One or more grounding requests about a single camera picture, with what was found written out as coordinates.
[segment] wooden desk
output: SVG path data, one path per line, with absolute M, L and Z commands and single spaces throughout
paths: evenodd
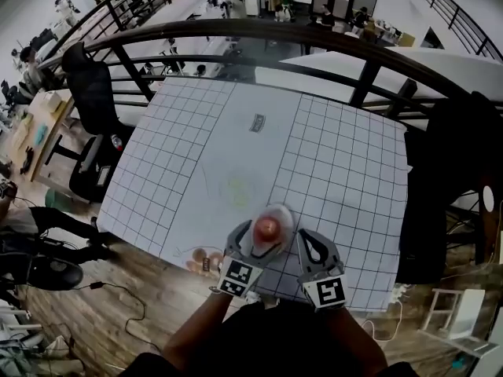
M 33 115 L 33 120 L 31 121 L 30 130 L 28 135 L 21 144 L 19 149 L 14 149 L 11 146 L 11 139 L 7 142 L 9 144 L 9 157 L 13 161 L 17 169 L 23 166 L 23 162 L 26 159 L 26 148 L 33 148 L 33 160 L 31 161 L 30 170 L 24 174 L 24 176 L 29 181 L 34 181 L 39 179 L 40 170 L 44 162 L 49 157 L 50 152 L 56 141 L 58 135 L 58 130 L 63 123 L 63 120 L 70 114 L 73 106 L 73 98 L 70 94 L 70 90 L 58 90 L 57 93 L 61 97 L 61 103 L 59 108 L 54 113 L 49 113 L 42 106 L 42 100 L 45 96 L 45 92 L 39 92 L 36 94 L 33 101 L 28 107 L 28 112 Z M 47 126 L 46 135 L 42 142 L 35 147 L 35 135 L 39 127 L 45 124 Z

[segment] white table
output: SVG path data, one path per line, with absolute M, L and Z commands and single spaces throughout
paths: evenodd
M 263 128 L 252 130 L 256 115 Z M 349 307 L 384 310 L 406 205 L 405 127 L 265 86 L 166 79 L 113 175 L 98 224 L 175 265 L 218 277 L 228 233 L 268 203 L 335 241 Z M 296 245 L 257 291 L 303 300 Z

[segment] black metal railing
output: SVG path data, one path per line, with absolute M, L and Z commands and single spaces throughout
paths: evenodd
M 503 56 L 486 32 L 454 0 L 426 1 L 449 24 L 469 53 L 503 63 Z
M 78 42 L 84 39 L 86 42 L 89 42 L 97 40 L 102 36 L 114 35 L 128 28 L 133 28 L 136 26 L 136 22 L 131 22 L 133 19 L 138 20 L 139 18 L 144 23 L 161 7 L 171 3 L 172 0 L 103 0 L 57 41 L 56 45 L 47 53 L 46 59 L 54 56 L 60 49 L 64 49 L 67 43 Z M 103 11 L 103 14 L 84 32 L 78 34 L 100 11 Z M 95 60 L 105 60 L 111 52 L 111 49 L 107 49 L 97 56 L 100 52 L 96 51 L 93 57 L 95 57 Z
M 304 45 L 319 47 L 332 51 L 341 52 L 349 56 L 357 57 L 365 61 L 365 66 L 359 79 L 353 79 L 345 75 L 335 74 L 329 71 L 309 68 L 298 64 L 270 61 L 261 58 L 237 57 L 232 55 L 170 55 L 152 57 L 129 57 L 123 48 L 124 45 L 166 38 L 184 37 L 245 37 L 261 38 L 282 42 L 294 42 Z M 146 101 L 150 101 L 154 95 L 150 89 L 151 81 L 162 81 L 167 75 L 141 75 L 136 64 L 161 63 L 165 66 L 173 66 L 177 62 L 198 63 L 225 63 L 243 66 L 272 68 L 281 71 L 324 79 L 354 88 L 351 99 L 348 102 L 355 107 L 361 107 L 368 93 L 376 94 L 393 103 L 399 103 L 402 110 L 394 112 L 394 117 L 406 113 L 415 113 L 426 119 L 431 112 L 431 107 L 415 101 L 412 97 L 403 96 L 400 93 L 386 90 L 374 85 L 376 76 L 381 68 L 387 68 L 407 77 L 407 79 L 429 86 L 447 99 L 462 102 L 469 94 L 467 91 L 450 81 L 443 75 L 417 63 L 399 53 L 393 52 L 373 44 L 355 40 L 346 35 L 335 32 L 322 32 L 297 24 L 279 24 L 264 20 L 194 20 L 159 24 L 139 29 L 124 31 L 96 42 L 86 45 L 88 53 L 94 53 L 103 49 L 112 49 L 118 60 L 110 60 L 107 65 L 123 66 L 128 75 L 112 77 L 113 82 L 134 82 L 138 87 L 135 90 L 114 90 L 115 95 L 143 95 Z M 46 60 L 40 65 L 41 69 L 59 65 L 61 55 Z M 146 106 L 147 102 L 134 102 L 135 106 Z

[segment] red round object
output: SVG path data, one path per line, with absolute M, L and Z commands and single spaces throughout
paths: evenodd
M 257 243 L 271 243 L 277 240 L 281 234 L 280 222 L 273 217 L 261 217 L 255 223 L 253 236 Z

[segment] chair backrest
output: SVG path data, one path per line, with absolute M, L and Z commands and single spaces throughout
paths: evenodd
M 95 135 L 116 133 L 120 122 L 113 102 L 108 66 L 90 59 L 84 44 L 77 42 L 64 52 L 61 67 L 68 75 L 68 88 L 84 129 Z

